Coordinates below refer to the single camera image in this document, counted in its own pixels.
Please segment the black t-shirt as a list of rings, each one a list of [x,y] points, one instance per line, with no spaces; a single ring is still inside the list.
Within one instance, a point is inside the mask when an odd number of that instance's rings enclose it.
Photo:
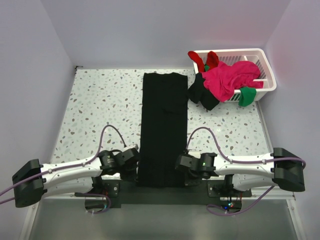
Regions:
[[[188,78],[178,73],[145,73],[142,87],[140,187],[183,187],[175,169],[187,145]]]

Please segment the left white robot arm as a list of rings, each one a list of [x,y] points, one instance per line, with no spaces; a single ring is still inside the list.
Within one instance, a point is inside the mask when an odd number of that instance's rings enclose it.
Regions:
[[[56,164],[28,161],[13,176],[14,202],[17,208],[31,206],[41,199],[67,193],[99,196],[104,190],[102,176],[134,175],[140,155],[138,146],[103,150],[90,159]]]

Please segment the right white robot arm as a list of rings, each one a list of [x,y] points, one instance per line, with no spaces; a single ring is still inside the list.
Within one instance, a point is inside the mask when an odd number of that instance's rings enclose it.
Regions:
[[[261,187],[303,192],[305,167],[301,158],[280,147],[254,156],[186,150],[175,163],[175,169],[184,173],[185,186],[205,183],[210,197],[249,197],[251,189]]]

